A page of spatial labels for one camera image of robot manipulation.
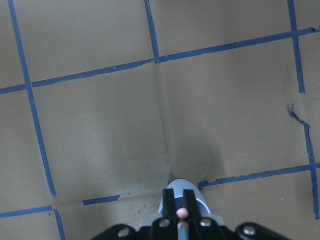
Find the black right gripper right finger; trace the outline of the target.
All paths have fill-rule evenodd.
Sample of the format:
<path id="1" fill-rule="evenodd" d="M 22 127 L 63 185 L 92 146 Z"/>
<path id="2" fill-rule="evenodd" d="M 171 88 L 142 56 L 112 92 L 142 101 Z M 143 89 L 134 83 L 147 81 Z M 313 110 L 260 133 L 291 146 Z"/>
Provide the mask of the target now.
<path id="1" fill-rule="evenodd" d="M 193 190 L 183 190 L 183 204 L 188 211 L 189 240 L 219 240 L 220 227 L 210 216 L 200 212 Z"/>

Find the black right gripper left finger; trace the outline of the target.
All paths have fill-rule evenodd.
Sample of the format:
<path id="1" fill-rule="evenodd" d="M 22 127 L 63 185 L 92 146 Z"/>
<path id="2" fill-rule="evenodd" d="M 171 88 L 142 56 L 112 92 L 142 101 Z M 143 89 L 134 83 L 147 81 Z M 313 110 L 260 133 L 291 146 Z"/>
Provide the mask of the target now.
<path id="1" fill-rule="evenodd" d="M 177 240 L 177 215 L 174 190 L 166 188 L 162 190 L 162 213 L 156 218 L 150 227 L 150 240 Z"/>

